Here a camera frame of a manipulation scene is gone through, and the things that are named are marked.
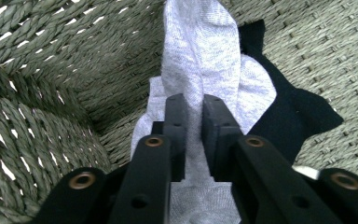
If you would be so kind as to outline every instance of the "gray cloth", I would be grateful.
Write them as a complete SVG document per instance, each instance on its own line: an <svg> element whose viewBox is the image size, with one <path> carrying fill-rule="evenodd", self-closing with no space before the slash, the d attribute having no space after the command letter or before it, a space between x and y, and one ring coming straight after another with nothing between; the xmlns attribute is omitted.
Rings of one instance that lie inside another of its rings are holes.
<svg viewBox="0 0 358 224"><path fill-rule="evenodd" d="M266 70L241 55L235 21L215 0L168 0L161 77L150 79L146 113L138 120L132 152L164 120L165 100L183 93L188 105L186 179L172 183L171 223L239 223L230 184L215 183L200 140L203 94L222 98L248 133L276 97Z"/></svg>

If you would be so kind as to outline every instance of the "black cloth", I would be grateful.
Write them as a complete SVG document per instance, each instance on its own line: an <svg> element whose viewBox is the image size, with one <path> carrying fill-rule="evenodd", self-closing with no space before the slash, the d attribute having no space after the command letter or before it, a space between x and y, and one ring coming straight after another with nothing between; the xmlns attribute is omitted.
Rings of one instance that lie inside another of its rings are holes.
<svg viewBox="0 0 358 224"><path fill-rule="evenodd" d="M264 21L239 28L241 52L257 60L267 70L277 92L275 101L249 134L267 138L293 163L307 138L336 128L343 118L323 97L295 88L263 55L265 30Z"/></svg>

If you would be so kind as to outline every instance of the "white cloth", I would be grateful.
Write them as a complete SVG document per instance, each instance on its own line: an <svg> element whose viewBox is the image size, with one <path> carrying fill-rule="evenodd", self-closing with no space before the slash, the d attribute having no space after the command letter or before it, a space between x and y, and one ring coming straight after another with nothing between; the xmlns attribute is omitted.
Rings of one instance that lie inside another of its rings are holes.
<svg viewBox="0 0 358 224"><path fill-rule="evenodd" d="M131 155L164 120L167 97L183 93L188 105L186 179L172 183L171 223L239 223L230 184L215 183L200 139L203 94L220 97L248 133L276 97L266 70L241 55L236 22L216 0L168 0L161 77L150 79L146 113L134 129Z"/></svg>

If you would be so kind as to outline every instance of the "laundry basket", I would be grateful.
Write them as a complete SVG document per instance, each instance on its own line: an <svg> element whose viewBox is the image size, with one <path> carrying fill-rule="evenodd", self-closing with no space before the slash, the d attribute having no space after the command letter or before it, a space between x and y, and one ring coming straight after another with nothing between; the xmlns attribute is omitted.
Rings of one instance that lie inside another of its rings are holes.
<svg viewBox="0 0 358 224"><path fill-rule="evenodd" d="M345 119L296 164L358 174L358 1L223 1L238 25L264 19L264 52ZM0 0L0 223L30 220L59 179L130 158L159 75L164 1Z"/></svg>

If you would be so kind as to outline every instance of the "folded fabric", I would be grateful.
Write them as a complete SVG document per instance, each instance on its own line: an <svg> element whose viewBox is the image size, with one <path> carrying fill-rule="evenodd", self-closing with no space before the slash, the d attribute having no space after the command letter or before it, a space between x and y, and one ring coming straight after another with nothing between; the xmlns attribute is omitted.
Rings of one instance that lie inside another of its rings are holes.
<svg viewBox="0 0 358 224"><path fill-rule="evenodd" d="M210 177L200 139L204 94L222 98L244 133L275 99L266 70L241 55L236 22L216 0L168 0L161 77L150 79L146 113L132 138L150 134L153 121L164 120L165 100L183 93L188 105L186 179L172 183L171 223L239 223L230 184Z"/></svg>
<svg viewBox="0 0 358 224"><path fill-rule="evenodd" d="M263 21L243 25L239 31L241 52L263 65L278 94L249 134L267 138L293 163L307 138L336 128L343 118L323 97L295 88L262 54L265 33Z"/></svg>

